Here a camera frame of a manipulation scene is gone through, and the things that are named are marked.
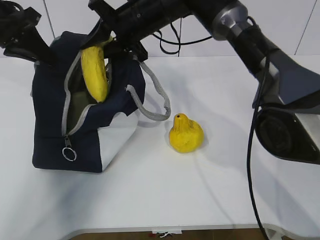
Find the white wall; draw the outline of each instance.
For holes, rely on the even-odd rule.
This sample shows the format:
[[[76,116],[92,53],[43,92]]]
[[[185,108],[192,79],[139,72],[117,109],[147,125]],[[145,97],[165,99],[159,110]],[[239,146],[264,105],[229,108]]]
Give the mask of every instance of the white wall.
[[[262,32],[287,54],[295,54],[315,0],[241,0]],[[208,32],[193,16],[182,22],[181,38],[190,42],[208,37]],[[183,47],[182,56],[235,55],[228,42],[208,40]]]
[[[127,0],[107,0],[113,7],[118,8]],[[81,34],[88,34],[97,23],[99,17],[96,12],[88,7],[89,0],[46,0],[52,27],[56,36],[64,31],[70,31]],[[174,23],[177,30],[180,29],[180,20]],[[171,28],[166,26],[161,30],[163,37],[169,41],[176,41]],[[168,56],[161,52],[159,41],[153,36],[149,36],[142,41],[144,47],[148,50],[149,56]],[[176,47],[163,44],[169,52],[174,52]]]
[[[20,4],[24,9],[28,7],[34,8],[38,13],[42,15],[40,22],[37,25],[37,29],[47,44],[50,44],[54,39],[52,34],[48,15],[45,9],[43,0],[13,0],[14,2]],[[3,49],[0,48],[0,57],[3,57]]]
[[[114,8],[118,8],[126,2],[126,0],[106,1]],[[43,0],[17,0],[16,2],[24,8],[32,6],[42,14],[37,28],[49,44],[53,36]],[[59,36],[63,31],[88,34],[99,19],[98,15],[88,8],[89,0],[45,0],[45,2],[56,36]],[[265,35],[286,53],[320,54],[320,30],[318,30],[320,0],[314,11],[316,0],[242,0],[241,2],[247,6],[249,14],[255,18]],[[313,15],[307,26],[312,11]],[[174,25],[180,32],[180,20],[177,20]],[[162,32],[165,39],[177,41],[169,26],[162,29]],[[194,41],[207,36],[209,36],[207,31],[193,16],[182,20],[182,42]],[[169,57],[161,52],[159,41],[153,36],[147,37],[142,43],[148,50],[150,57]],[[177,50],[177,46],[165,43],[163,46],[168,51]],[[181,56],[229,56],[235,54],[227,42],[218,42],[213,39],[183,46],[180,53]]]
[[[317,1],[303,35],[298,55],[320,55],[320,0]]]

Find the zipper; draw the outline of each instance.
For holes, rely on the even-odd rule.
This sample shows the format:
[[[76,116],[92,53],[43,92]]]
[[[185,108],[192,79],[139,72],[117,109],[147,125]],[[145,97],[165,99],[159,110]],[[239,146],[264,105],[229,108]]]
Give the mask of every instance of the zipper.
[[[70,136],[75,134],[84,124],[85,119],[87,117],[87,114],[89,112],[90,107],[94,106],[95,104],[90,104],[84,108],[82,111],[78,122],[74,126],[72,130],[67,132],[67,120],[68,120],[68,111],[69,111],[69,106],[70,106],[70,101],[71,101],[71,93],[69,91],[68,85],[70,78],[72,76],[72,73],[77,66],[78,62],[81,59],[81,54],[82,51],[79,51],[77,56],[75,57],[73,63],[71,64],[64,80],[64,91],[65,91],[65,102],[64,102],[64,107],[63,107],[63,114],[62,114],[62,122],[61,122],[61,133],[62,136],[64,137],[64,145],[65,147],[62,149],[62,155],[64,158],[70,162],[74,162],[77,159],[77,153],[75,150],[73,150],[71,141],[70,141]]]

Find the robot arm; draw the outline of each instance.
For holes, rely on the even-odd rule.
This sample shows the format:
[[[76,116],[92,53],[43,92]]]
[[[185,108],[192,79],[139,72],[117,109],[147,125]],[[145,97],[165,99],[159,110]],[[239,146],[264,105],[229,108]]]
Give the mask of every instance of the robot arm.
[[[55,55],[36,29],[40,18],[32,7],[24,10],[15,2],[0,0],[0,47],[5,48],[5,56],[55,63]]]
[[[6,22],[0,21],[0,29],[6,29],[0,36],[5,55],[54,64],[55,56],[35,29],[39,16],[27,14],[32,8],[6,9],[5,2],[0,0],[0,17],[10,23],[5,28]],[[82,48],[104,42],[114,32],[115,40],[104,49],[106,58],[132,51],[143,62],[148,52],[140,43],[142,39],[179,18],[195,15],[215,40],[232,45],[260,83],[268,59],[270,67],[255,127],[257,137],[278,158],[320,164],[320,75],[294,62],[267,39],[240,1],[128,0],[113,9],[104,0],[90,0],[88,6],[100,20]]]

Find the gray rope handle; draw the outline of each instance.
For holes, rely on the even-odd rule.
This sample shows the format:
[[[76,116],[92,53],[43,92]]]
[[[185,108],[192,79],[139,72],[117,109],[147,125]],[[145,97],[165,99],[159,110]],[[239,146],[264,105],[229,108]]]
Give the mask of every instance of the gray rope handle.
[[[138,58],[136,56],[133,56],[133,59],[138,61]],[[133,98],[133,101],[135,102],[136,106],[138,107],[138,109],[140,110],[140,112],[143,115],[145,115],[148,119],[151,119],[153,121],[163,122],[163,121],[167,120],[171,115],[170,99],[169,99],[168,95],[166,94],[165,90],[163,89],[163,87],[161,86],[158,78],[151,71],[151,69],[144,62],[140,62],[140,61],[138,61],[138,62],[140,64],[141,68],[143,69],[143,71],[145,71],[145,73],[150,76],[156,92],[161,97],[163,97],[163,99],[164,99],[163,107],[165,109],[165,114],[151,112],[151,111],[145,109],[142,102],[139,99],[139,96],[138,96],[135,88],[132,85],[128,85],[125,90],[130,92],[130,94]]]

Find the floor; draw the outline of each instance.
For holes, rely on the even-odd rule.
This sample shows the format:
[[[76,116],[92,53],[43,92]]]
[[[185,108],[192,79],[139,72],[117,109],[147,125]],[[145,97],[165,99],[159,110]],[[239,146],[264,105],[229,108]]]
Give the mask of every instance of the floor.
[[[161,239],[159,235],[150,232],[125,233],[87,233],[76,236],[72,240],[152,240]],[[264,240],[259,229],[233,229],[233,230],[197,230],[184,231],[166,239],[172,240]]]

